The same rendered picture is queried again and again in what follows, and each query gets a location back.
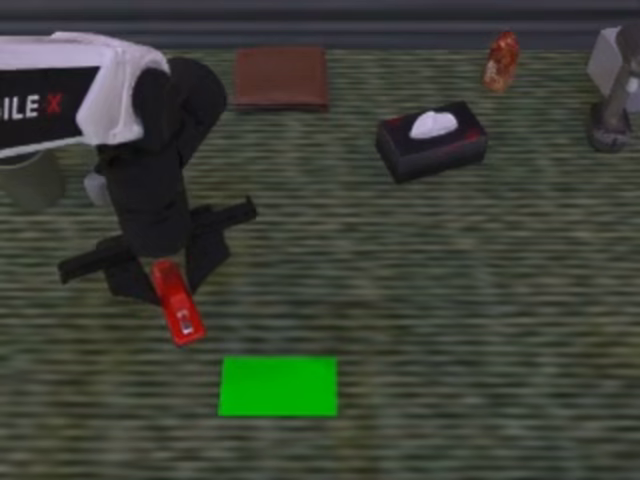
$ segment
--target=gray cup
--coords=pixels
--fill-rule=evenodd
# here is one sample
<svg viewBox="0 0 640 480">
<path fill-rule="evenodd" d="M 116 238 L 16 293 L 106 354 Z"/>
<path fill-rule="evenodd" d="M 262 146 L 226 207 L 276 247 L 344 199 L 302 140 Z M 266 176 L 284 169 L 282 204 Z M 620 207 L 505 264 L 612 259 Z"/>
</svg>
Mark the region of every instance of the gray cup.
<svg viewBox="0 0 640 480">
<path fill-rule="evenodd" d="M 0 158 L 0 190 L 27 212 L 56 204 L 65 193 L 65 179 L 51 150 Z"/>
</svg>

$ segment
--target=green rectangle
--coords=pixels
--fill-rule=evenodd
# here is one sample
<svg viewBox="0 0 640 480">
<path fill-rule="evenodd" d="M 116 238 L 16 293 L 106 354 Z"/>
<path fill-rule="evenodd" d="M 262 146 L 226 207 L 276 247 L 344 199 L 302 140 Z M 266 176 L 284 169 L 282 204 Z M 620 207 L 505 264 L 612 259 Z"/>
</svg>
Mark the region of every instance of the green rectangle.
<svg viewBox="0 0 640 480">
<path fill-rule="evenodd" d="M 218 415 L 335 417 L 338 361 L 332 357 L 226 357 Z"/>
</svg>

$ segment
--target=brown leather wallet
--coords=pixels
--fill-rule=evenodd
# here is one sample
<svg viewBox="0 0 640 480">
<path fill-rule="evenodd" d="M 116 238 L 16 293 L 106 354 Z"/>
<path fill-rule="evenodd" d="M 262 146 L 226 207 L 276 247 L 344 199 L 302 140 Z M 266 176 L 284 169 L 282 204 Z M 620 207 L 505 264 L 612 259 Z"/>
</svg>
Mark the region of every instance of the brown leather wallet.
<svg viewBox="0 0 640 480">
<path fill-rule="evenodd" d="M 237 110 L 326 110 L 329 106 L 323 48 L 241 49 L 234 76 Z"/>
</svg>

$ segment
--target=red packet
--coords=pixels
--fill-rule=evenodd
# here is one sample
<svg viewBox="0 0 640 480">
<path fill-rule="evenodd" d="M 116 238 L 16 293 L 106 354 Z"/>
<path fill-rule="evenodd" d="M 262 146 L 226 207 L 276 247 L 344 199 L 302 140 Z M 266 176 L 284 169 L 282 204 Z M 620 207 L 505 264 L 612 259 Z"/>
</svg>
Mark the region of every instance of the red packet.
<svg viewBox="0 0 640 480">
<path fill-rule="evenodd" d="M 158 260 L 151 269 L 151 280 L 174 343 L 183 346 L 204 337 L 204 324 L 180 267 L 170 260 Z"/>
<path fill-rule="evenodd" d="M 482 82 L 494 92 L 505 92 L 516 74 L 520 45 L 513 32 L 503 32 L 491 44 Z"/>
</svg>

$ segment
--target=dark wall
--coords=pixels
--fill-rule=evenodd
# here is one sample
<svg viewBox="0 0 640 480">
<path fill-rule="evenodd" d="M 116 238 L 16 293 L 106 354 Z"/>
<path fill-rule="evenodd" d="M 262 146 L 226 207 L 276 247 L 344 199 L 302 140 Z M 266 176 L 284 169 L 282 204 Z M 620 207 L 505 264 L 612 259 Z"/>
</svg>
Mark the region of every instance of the dark wall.
<svg viewBox="0 0 640 480">
<path fill-rule="evenodd" d="M 587 49 L 640 21 L 640 0 L 2 0 L 0 34 L 92 31 L 159 47 L 321 44 L 486 48 L 514 30 L 525 48 Z"/>
</svg>

